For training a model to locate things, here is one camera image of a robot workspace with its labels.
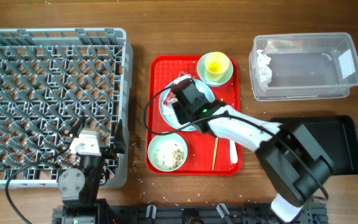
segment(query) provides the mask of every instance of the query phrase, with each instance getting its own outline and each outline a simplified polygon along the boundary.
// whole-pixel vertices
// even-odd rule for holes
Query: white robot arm
[[[334,164],[300,123],[261,121],[236,111],[225,102],[209,102],[192,79],[171,87],[180,124],[191,122],[201,133],[239,143],[256,154],[278,194],[272,211],[283,222],[299,214],[303,204],[334,174]]]

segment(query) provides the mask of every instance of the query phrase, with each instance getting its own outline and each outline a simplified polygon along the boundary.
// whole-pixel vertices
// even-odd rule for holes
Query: bowl
[[[230,80],[230,78],[233,76],[233,71],[234,71],[234,67],[233,67],[233,63],[231,62],[231,60],[229,60],[229,68],[227,69],[227,71],[224,73],[224,75],[222,76],[222,78],[216,82],[212,82],[210,80],[207,79],[206,74],[205,74],[205,59],[206,57],[209,55],[210,53],[204,54],[197,63],[197,74],[200,77],[201,81],[203,81],[205,84],[207,84],[210,87],[218,87],[221,86],[223,84],[225,84],[227,81]]]
[[[158,150],[162,150],[159,149],[158,147],[160,145],[162,145],[162,143],[164,144],[171,144],[170,142],[176,142],[176,144],[179,144],[179,146],[181,147],[181,151],[183,151],[183,162],[181,162],[179,165],[177,165],[176,167],[172,168],[172,169],[167,169],[166,167],[162,167],[160,166],[157,161],[155,160],[155,153]],[[149,144],[149,148],[147,150],[147,157],[149,158],[150,163],[158,170],[163,171],[163,172],[171,172],[174,170],[179,169],[185,162],[187,159],[187,145],[185,140],[183,140],[182,137],[180,137],[180,135],[178,134],[169,134],[166,136],[156,136],[154,137]]]

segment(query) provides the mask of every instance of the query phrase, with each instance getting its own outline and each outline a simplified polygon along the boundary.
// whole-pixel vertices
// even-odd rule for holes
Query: wood grain surface
[[[248,66],[254,37],[261,34],[347,32],[358,54],[358,1],[46,1],[0,1],[0,28],[122,27],[134,48],[130,171],[125,186],[99,191],[110,205],[240,205],[271,202],[276,195],[258,160],[247,150],[242,170],[231,177],[170,177],[148,170],[141,117],[149,66],[161,54],[224,52],[239,64],[242,112],[259,119],[348,114],[358,134],[358,87],[338,100],[262,103],[252,94]],[[330,195],[330,223],[358,223],[358,175],[332,177],[324,186]],[[62,205],[58,189],[12,189],[11,196],[34,223],[50,223],[52,209]],[[0,223],[22,223],[3,190]]]

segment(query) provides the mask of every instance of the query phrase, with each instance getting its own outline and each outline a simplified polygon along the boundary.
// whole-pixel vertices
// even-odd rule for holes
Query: plastic dish rack
[[[64,150],[64,134],[83,115],[107,145],[122,120],[125,154],[104,166],[104,186],[122,186],[132,59],[122,29],[0,29],[0,188],[18,168]],[[57,187],[60,174],[78,161],[64,154],[23,171],[10,185]]]

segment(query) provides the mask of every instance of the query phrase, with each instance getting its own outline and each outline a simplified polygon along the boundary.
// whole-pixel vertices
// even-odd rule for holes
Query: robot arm
[[[278,192],[271,209],[282,221],[294,220],[334,173],[332,160],[304,125],[261,121],[222,101],[211,103],[191,79],[173,86],[172,92],[180,124],[204,118],[194,124],[199,132],[235,141],[256,154]]]
[[[80,157],[77,168],[67,169],[58,180],[62,192],[63,210],[53,211],[52,223],[117,223],[117,216],[106,199],[97,199],[105,159],[115,159],[115,153],[123,153],[125,144],[122,135],[122,121],[119,121],[113,147],[101,142],[97,130],[83,128],[82,117],[71,129],[64,143],[71,153]]]

